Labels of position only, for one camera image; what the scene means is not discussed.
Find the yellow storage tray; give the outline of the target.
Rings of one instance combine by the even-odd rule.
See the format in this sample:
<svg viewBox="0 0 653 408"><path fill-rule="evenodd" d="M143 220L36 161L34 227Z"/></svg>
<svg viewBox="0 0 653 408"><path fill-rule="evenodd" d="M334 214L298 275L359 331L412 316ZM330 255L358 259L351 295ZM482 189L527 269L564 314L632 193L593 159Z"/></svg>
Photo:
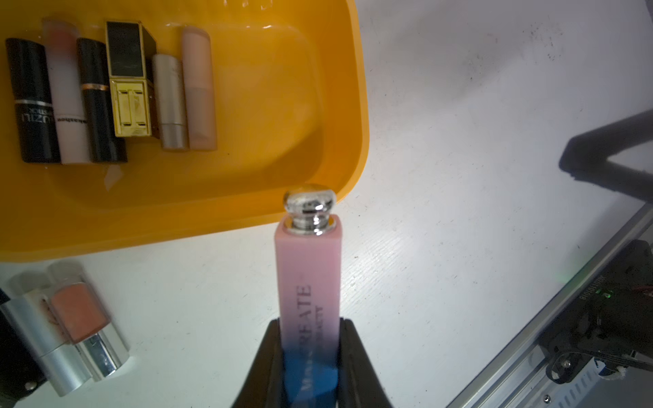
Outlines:
<svg viewBox="0 0 653 408"><path fill-rule="evenodd" d="M128 142L124 164L24 163L1 66L1 259L36 262L277 222L282 197L318 184L345 197L369 152L362 39L352 1L4 1L2 38L37 41L45 18L101 41L139 21L163 54L205 30L217 147Z"/></svg>

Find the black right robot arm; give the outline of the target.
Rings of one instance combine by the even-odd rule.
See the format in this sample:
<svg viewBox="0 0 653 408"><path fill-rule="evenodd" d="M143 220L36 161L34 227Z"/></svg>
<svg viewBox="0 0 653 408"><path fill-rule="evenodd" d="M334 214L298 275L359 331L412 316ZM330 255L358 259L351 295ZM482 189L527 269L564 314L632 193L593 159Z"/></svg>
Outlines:
<svg viewBox="0 0 653 408"><path fill-rule="evenodd" d="M610 160L650 141L652 111L646 110L571 138L559 160L559 169L577 181L652 203L652 175Z"/></svg>

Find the slim black lipstick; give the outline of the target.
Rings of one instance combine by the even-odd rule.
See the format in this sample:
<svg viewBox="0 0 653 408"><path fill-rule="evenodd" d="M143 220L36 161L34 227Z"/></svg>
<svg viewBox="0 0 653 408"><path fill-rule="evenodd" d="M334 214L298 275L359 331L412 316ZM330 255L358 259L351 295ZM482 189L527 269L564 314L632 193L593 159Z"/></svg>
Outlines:
<svg viewBox="0 0 653 408"><path fill-rule="evenodd" d="M127 147L116 136L106 46L90 38L77 40L80 85L94 163L126 163Z"/></svg>

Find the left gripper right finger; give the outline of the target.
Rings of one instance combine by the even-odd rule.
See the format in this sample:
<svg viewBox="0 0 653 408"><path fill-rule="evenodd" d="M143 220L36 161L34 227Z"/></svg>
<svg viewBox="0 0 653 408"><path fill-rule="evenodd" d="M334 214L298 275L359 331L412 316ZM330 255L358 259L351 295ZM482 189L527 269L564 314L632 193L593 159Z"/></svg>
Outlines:
<svg viewBox="0 0 653 408"><path fill-rule="evenodd" d="M338 407L392 408L355 324L340 319Z"/></svg>

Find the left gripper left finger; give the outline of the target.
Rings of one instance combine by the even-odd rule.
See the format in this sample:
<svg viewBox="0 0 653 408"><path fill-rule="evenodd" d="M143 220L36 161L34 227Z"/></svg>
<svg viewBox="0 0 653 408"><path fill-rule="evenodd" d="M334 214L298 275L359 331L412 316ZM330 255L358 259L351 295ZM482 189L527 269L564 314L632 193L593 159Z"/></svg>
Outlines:
<svg viewBox="0 0 653 408"><path fill-rule="evenodd" d="M284 360L279 320L265 331L248 375L232 408L283 408L286 391L283 382Z"/></svg>

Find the black gold square lipstick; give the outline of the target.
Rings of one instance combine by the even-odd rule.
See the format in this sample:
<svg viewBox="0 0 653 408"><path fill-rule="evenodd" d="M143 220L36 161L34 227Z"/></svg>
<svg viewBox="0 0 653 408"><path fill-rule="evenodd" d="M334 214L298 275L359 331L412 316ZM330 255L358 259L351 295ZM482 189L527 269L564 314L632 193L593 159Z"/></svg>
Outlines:
<svg viewBox="0 0 653 408"><path fill-rule="evenodd" d="M156 138L156 40L142 23L117 20L105 24L105 39L116 136Z"/></svg>

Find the red white lipstick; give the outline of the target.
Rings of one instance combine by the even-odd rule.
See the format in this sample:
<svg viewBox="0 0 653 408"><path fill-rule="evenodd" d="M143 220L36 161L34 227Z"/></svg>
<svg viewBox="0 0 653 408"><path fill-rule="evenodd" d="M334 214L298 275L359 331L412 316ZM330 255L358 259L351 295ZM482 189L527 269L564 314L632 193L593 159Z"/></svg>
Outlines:
<svg viewBox="0 0 653 408"><path fill-rule="evenodd" d="M49 309L93 380L117 375L130 358L129 348L83 265L74 260L58 261L47 273L51 280L46 290Z"/></svg>

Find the rose gold lipstick tube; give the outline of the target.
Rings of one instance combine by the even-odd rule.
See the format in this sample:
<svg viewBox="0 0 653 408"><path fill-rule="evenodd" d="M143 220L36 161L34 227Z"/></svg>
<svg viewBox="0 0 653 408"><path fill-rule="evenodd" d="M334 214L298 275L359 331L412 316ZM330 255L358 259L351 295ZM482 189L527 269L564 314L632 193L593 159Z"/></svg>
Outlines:
<svg viewBox="0 0 653 408"><path fill-rule="evenodd" d="M198 27L185 27L181 40L190 148L215 151L217 123L210 37Z"/></svg>

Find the black lipstick tube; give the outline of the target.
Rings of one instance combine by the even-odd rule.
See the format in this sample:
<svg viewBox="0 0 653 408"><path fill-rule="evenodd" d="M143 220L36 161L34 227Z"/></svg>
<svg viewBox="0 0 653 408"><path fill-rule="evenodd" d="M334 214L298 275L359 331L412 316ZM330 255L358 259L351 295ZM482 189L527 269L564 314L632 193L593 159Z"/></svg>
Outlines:
<svg viewBox="0 0 653 408"><path fill-rule="evenodd" d="M45 47L20 38L6 39L5 47L21 158L25 163L60 163Z"/></svg>

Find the silver lipstick tube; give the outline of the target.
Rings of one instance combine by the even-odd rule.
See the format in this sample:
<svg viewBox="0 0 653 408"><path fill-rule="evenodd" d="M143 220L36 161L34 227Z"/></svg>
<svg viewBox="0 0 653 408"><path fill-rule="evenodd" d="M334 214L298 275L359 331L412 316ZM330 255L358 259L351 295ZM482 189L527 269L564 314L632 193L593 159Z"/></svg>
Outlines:
<svg viewBox="0 0 653 408"><path fill-rule="evenodd" d="M64 397L82 387L91 375L50 310L45 292L51 285L42 272L14 275L3 286L9 298L1 302L1 316L16 332L56 394Z"/></svg>

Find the pink lipstick tube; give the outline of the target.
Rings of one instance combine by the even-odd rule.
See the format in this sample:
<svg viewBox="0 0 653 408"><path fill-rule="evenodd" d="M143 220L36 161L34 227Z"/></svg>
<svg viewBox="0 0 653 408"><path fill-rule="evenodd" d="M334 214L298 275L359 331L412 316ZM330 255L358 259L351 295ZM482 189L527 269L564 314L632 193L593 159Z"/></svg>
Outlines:
<svg viewBox="0 0 653 408"><path fill-rule="evenodd" d="M44 19L42 29L61 162L91 163L78 67L78 29L54 19Z"/></svg>

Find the blue lipstick tube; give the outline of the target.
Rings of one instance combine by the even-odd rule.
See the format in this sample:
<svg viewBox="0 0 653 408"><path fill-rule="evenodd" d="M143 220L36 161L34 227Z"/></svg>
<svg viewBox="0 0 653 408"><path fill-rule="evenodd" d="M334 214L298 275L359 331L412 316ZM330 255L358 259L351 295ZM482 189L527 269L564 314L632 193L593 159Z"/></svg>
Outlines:
<svg viewBox="0 0 653 408"><path fill-rule="evenodd" d="M342 226L336 195L289 190L275 231L283 385L291 407L335 407L338 388Z"/></svg>

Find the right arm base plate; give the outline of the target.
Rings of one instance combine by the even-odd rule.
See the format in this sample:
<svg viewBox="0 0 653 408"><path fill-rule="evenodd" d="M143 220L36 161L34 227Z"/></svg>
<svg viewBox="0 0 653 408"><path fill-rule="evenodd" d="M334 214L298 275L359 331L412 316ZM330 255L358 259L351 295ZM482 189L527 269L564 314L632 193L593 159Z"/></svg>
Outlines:
<svg viewBox="0 0 653 408"><path fill-rule="evenodd" d="M610 374L652 371L652 248L635 240L616 255L542 333L546 376L569 384L591 360Z"/></svg>

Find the brown lipstick tube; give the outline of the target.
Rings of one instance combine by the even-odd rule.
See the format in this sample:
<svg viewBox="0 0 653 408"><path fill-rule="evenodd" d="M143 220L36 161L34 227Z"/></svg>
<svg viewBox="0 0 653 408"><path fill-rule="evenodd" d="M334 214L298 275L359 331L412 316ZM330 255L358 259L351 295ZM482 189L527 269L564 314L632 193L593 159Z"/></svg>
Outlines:
<svg viewBox="0 0 653 408"><path fill-rule="evenodd" d="M165 151L187 151L189 141L181 61L169 54L155 54L152 62L161 146Z"/></svg>

